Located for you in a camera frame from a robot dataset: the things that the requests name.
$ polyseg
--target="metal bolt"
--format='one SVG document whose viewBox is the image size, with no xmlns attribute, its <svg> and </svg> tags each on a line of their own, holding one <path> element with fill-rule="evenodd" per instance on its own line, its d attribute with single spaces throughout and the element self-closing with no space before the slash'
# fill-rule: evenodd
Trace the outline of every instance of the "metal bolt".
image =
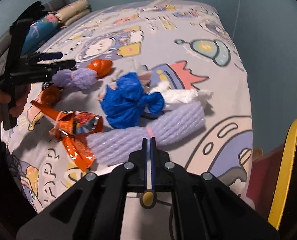
<svg viewBox="0 0 297 240">
<path fill-rule="evenodd" d="M 213 178 L 213 175 L 209 172 L 204 172 L 202 174 L 202 178 L 205 179 L 205 180 L 211 180 Z"/>
<path fill-rule="evenodd" d="M 86 180 L 88 181 L 92 181 L 96 178 L 96 174 L 93 172 L 89 172 L 85 175 Z"/>
<path fill-rule="evenodd" d="M 125 163 L 124 168 L 127 170 L 131 170 L 134 168 L 134 164 L 133 163 Z"/>
<path fill-rule="evenodd" d="M 173 162 L 166 162 L 164 164 L 165 168 L 167 169 L 173 169 L 175 167 L 175 164 Z"/>
</svg>

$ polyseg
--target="cartoon character print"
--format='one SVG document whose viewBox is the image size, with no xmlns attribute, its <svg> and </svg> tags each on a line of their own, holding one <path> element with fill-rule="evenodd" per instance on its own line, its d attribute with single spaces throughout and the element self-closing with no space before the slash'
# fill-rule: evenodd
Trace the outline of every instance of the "cartoon character print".
<svg viewBox="0 0 297 240">
<path fill-rule="evenodd" d="M 177 18 L 196 18 L 196 17 L 200 17 L 199 13 L 194 10 L 194 9 L 190 9 L 187 12 L 176 12 L 173 13 L 173 15 Z"/>
<path fill-rule="evenodd" d="M 38 26 L 42 22 L 45 22 L 45 23 L 50 22 L 53 26 L 56 26 L 57 23 L 58 23 L 58 20 L 53 14 L 48 14 L 44 18 L 42 18 L 41 20 L 33 23 L 31 25 L 32 31 L 29 33 L 31 38 L 35 38 L 35 39 L 39 38 L 40 34 L 39 34 L 39 31 L 38 31 L 38 29 L 39 29 Z"/>
<path fill-rule="evenodd" d="M 72 29 L 71 31 L 67 32 L 63 37 L 60 39 L 57 39 L 51 46 L 48 47 L 46 50 L 47 52 L 60 50 L 62 46 L 66 46 L 67 44 L 70 44 L 73 41 L 77 41 L 77 44 L 80 44 L 80 41 L 85 40 L 85 38 L 90 38 L 95 34 L 95 31 L 100 28 L 101 25 L 106 23 L 108 20 L 113 20 L 113 18 L 118 17 L 119 14 L 111 15 L 108 17 L 104 17 L 102 19 L 98 19 L 98 14 L 91 17 L 87 22 L 83 23 L 77 28 Z M 64 55 L 70 54 L 74 49 L 65 52 Z M 52 63 L 55 60 L 49 60 L 49 61 L 43 61 L 44 63 Z"/>
<path fill-rule="evenodd" d="M 14 133 L 15 127 L 13 127 L 13 128 L 11 128 L 11 129 L 8 130 L 8 140 L 7 141 L 9 141 L 10 138 L 12 137 L 12 134 Z"/>
<path fill-rule="evenodd" d="M 162 12 L 162 11 L 173 11 L 175 10 L 174 5 L 162 5 L 162 6 L 150 6 L 142 8 L 141 11 L 143 12 Z"/>
<path fill-rule="evenodd" d="M 251 125 L 250 116 L 231 116 L 214 125 L 195 147 L 187 171 L 208 171 L 240 194 L 252 161 Z"/>
<path fill-rule="evenodd" d="M 219 38 L 224 39 L 232 48 L 236 49 L 229 34 L 226 32 L 222 25 L 212 20 L 206 20 L 204 22 L 201 22 L 200 26 L 203 28 L 203 30 L 210 32 L 211 34 L 216 35 Z"/>
<path fill-rule="evenodd" d="M 174 23 L 170 22 L 170 17 L 168 15 L 159 16 L 159 20 L 162 22 L 163 27 L 167 30 L 177 28 Z"/>
<path fill-rule="evenodd" d="M 37 101 L 41 103 L 43 91 L 41 91 L 38 96 L 34 99 L 34 101 Z M 40 109 L 38 109 L 36 106 L 31 105 L 31 107 L 27 110 L 27 119 L 29 121 L 28 130 L 33 131 L 35 128 L 35 125 L 40 122 L 40 120 L 43 117 L 43 113 Z"/>
<path fill-rule="evenodd" d="M 213 60 L 219 67 L 226 67 L 231 61 L 231 53 L 228 47 L 220 40 L 198 39 L 191 42 L 175 40 L 178 45 L 189 44 L 190 48 L 200 55 Z"/>
<path fill-rule="evenodd" d="M 42 204 L 37 198 L 39 170 L 29 163 L 20 161 L 11 155 L 7 149 L 6 163 L 10 173 L 22 194 L 27 198 L 37 213 L 43 210 Z"/>
<path fill-rule="evenodd" d="M 211 16 L 214 16 L 215 18 L 217 18 L 218 20 L 220 20 L 220 18 L 219 18 L 219 15 L 216 13 L 216 12 L 214 12 L 214 11 L 208 11 L 208 10 L 206 10 L 204 7 L 200 7 L 200 8 L 198 8 L 196 11 L 199 11 L 199 12 L 201 12 L 202 14 L 205 14 L 205 15 L 211 15 Z"/>
<path fill-rule="evenodd" d="M 87 41 L 75 60 L 86 62 L 96 58 L 116 60 L 132 57 L 141 53 L 142 41 L 143 32 L 139 26 L 104 34 Z"/>
<path fill-rule="evenodd" d="M 86 175 L 86 172 L 81 171 L 70 158 L 68 160 L 64 180 L 61 182 L 66 188 L 70 188 Z"/>
<path fill-rule="evenodd" d="M 174 64 L 161 64 L 150 69 L 152 71 L 150 85 L 156 85 L 160 81 L 168 81 L 172 89 L 197 89 L 194 84 L 206 81 L 208 76 L 197 76 L 192 74 L 192 70 L 186 68 L 187 61 L 182 60 Z"/>
<path fill-rule="evenodd" d="M 146 20 L 146 23 L 148 25 L 148 31 L 150 34 L 156 34 L 156 32 L 159 30 L 159 27 L 156 23 L 156 18 L 144 18 Z"/>
<path fill-rule="evenodd" d="M 138 16 L 138 14 L 134 14 L 132 16 L 129 16 L 129 17 L 125 17 L 123 19 L 118 19 L 116 21 L 113 22 L 113 25 L 117 25 L 117 24 L 120 24 L 120 23 L 125 23 L 125 22 L 130 22 L 130 21 L 134 21 L 134 20 L 138 20 L 140 19 L 140 17 Z"/>
</svg>

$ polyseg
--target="bed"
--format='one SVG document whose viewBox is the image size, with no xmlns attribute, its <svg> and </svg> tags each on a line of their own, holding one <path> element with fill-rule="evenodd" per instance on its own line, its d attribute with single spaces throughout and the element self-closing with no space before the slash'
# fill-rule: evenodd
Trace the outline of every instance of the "bed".
<svg viewBox="0 0 297 240">
<path fill-rule="evenodd" d="M 191 1 L 155 0 L 118 5 L 88 14 L 61 30 L 40 51 L 63 52 L 62 59 L 86 67 L 96 58 L 110 59 L 115 70 L 130 70 L 136 59 L 152 70 L 151 82 L 168 80 L 172 89 L 213 92 L 205 110 L 206 125 L 180 142 L 163 147 L 187 171 L 209 171 L 242 199 L 252 163 L 252 119 L 247 73 L 215 8 Z M 80 110 L 105 117 L 95 98 L 106 77 L 89 90 L 64 89 L 57 110 Z M 18 124 L 2 131 L 7 163 L 19 188 L 41 212 L 85 175 L 70 160 L 63 144 L 49 137 L 52 124 L 29 103 L 42 84 L 33 84 Z M 150 122 L 141 118 L 139 125 Z M 110 126 L 104 120 L 105 130 Z M 112 167 L 92 165 L 98 174 Z M 128 195 L 121 239 L 172 239 L 170 194 L 158 195 L 153 209 Z"/>
</svg>

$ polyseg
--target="orange object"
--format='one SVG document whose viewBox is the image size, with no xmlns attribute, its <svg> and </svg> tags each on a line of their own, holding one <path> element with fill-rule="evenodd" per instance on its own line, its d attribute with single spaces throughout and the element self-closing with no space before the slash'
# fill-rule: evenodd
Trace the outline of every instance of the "orange object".
<svg viewBox="0 0 297 240">
<path fill-rule="evenodd" d="M 88 112 L 59 112 L 36 101 L 31 101 L 31 103 L 54 123 L 50 135 L 62 140 L 71 160 L 82 171 L 86 171 L 87 168 L 91 167 L 95 155 L 87 147 L 86 136 L 96 132 L 103 132 L 103 118 Z"/>
<path fill-rule="evenodd" d="M 61 91 L 59 87 L 51 85 L 42 92 L 41 103 L 49 105 L 50 107 L 55 106 L 61 100 Z"/>
<path fill-rule="evenodd" d="M 97 77 L 107 76 L 112 69 L 113 62 L 108 59 L 95 59 L 87 67 L 97 72 Z"/>
</svg>

